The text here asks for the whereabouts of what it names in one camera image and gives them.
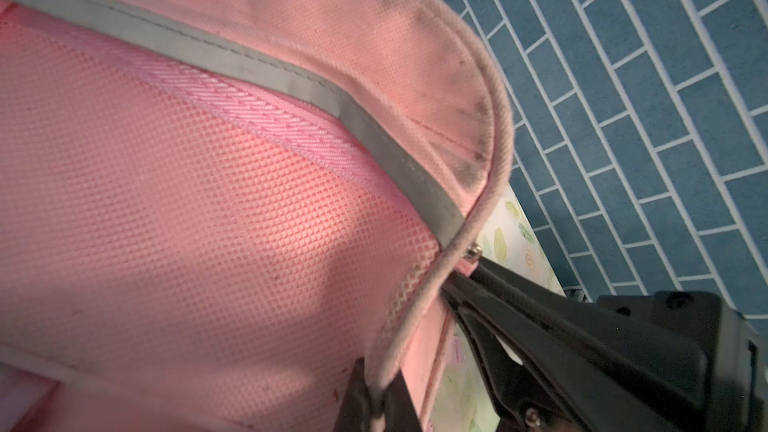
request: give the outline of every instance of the pink mesh fabric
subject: pink mesh fabric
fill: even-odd
[[[465,214],[485,187],[506,94],[483,45],[437,0],[121,1],[340,85]]]
[[[257,430],[328,430],[435,259],[426,227],[14,20],[0,58],[3,343]]]

